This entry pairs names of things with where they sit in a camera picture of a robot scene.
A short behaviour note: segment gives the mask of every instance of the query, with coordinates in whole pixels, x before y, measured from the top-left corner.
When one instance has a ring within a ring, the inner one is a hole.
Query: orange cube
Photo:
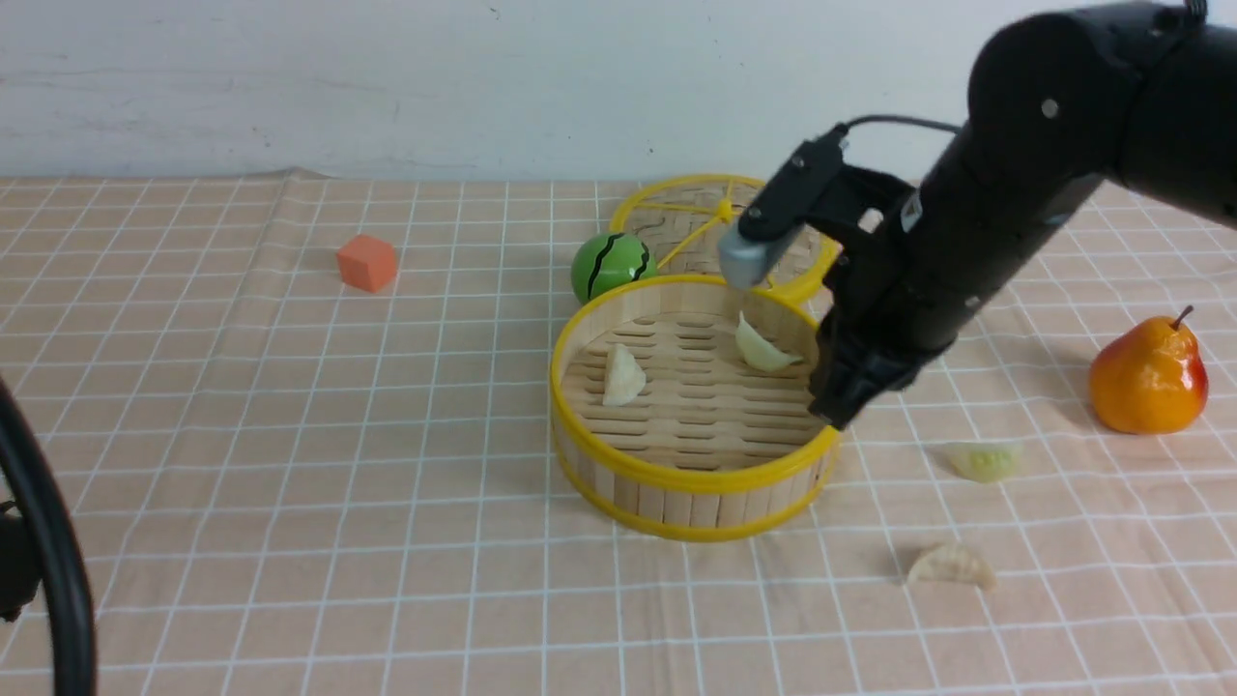
[[[343,281],[357,289],[377,292],[395,279],[400,266],[395,246],[367,234],[357,234],[335,252]]]

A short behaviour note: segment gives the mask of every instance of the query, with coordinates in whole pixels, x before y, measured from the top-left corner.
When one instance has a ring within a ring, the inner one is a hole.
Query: black cable
[[[43,576],[56,696],[95,696],[94,603],[73,520],[52,470],[0,381],[0,470],[31,533]]]
[[[903,116],[899,114],[870,114],[867,116],[860,116],[857,119],[846,121],[844,125],[846,126],[846,130],[850,130],[857,125],[863,125],[863,124],[917,125],[919,127],[928,127],[931,130],[943,130],[945,132],[952,132],[954,135],[962,132],[962,129],[954,124],[948,124],[944,121],[934,121],[931,119],[920,119],[918,116]]]

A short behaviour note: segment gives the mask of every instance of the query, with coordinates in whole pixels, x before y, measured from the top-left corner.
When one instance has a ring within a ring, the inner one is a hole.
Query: bamboo steamer basket
[[[747,367],[738,312],[804,361],[776,375]],[[726,541],[807,508],[833,472],[839,434],[808,413],[815,320],[767,289],[710,274],[620,286],[568,321],[550,361],[550,425],[563,473],[631,529]],[[623,342],[648,383],[626,407],[601,405],[609,346]]]
[[[610,231],[638,236],[657,258],[658,274],[720,276],[717,240],[756,198],[764,182],[736,174],[670,178],[631,194],[610,219]],[[811,227],[766,277],[766,289],[793,304],[820,292],[841,246]]]

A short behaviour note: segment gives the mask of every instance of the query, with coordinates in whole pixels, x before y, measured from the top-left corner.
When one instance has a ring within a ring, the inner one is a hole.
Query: orange pear
[[[1207,405],[1199,339],[1178,315],[1152,316],[1106,345],[1091,362],[1091,405],[1105,427],[1164,435],[1190,427]]]

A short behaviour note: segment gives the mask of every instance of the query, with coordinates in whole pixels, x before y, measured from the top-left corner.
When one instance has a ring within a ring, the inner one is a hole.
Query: green ball
[[[638,236],[623,231],[589,239],[571,260],[571,289],[581,304],[620,284],[656,274],[653,252]]]

